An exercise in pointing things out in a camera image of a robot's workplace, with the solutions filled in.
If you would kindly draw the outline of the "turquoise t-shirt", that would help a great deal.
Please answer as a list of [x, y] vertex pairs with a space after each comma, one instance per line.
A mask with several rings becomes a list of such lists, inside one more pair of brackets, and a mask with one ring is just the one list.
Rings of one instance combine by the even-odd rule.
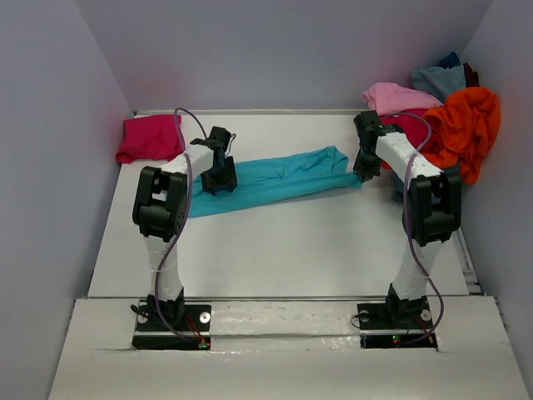
[[237, 188], [215, 195], [194, 182], [191, 218], [259, 207], [335, 188], [361, 188], [360, 179], [347, 171], [348, 156], [335, 146], [286, 157], [274, 157], [235, 165]]

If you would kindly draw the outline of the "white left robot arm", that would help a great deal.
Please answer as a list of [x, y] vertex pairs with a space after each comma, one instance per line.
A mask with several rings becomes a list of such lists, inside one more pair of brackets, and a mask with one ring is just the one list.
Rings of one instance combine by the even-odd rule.
[[232, 139], [225, 128], [213, 127], [169, 163], [140, 172], [132, 220], [147, 245], [151, 286], [147, 310], [135, 312], [164, 328], [176, 329], [185, 316], [175, 246], [191, 209], [194, 180], [199, 178], [201, 190], [212, 196], [237, 188], [235, 163], [227, 154]]

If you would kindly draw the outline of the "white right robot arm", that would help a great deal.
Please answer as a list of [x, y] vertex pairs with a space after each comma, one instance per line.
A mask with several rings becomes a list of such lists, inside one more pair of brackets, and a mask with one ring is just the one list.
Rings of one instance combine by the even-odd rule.
[[436, 255], [461, 225], [461, 178], [432, 164], [398, 125], [383, 123], [377, 112], [361, 112], [354, 124], [360, 149], [353, 171], [367, 182], [387, 163], [399, 177], [407, 238], [385, 301], [359, 305], [356, 317], [362, 329], [405, 329], [431, 316], [426, 292], [435, 286], [431, 269]]

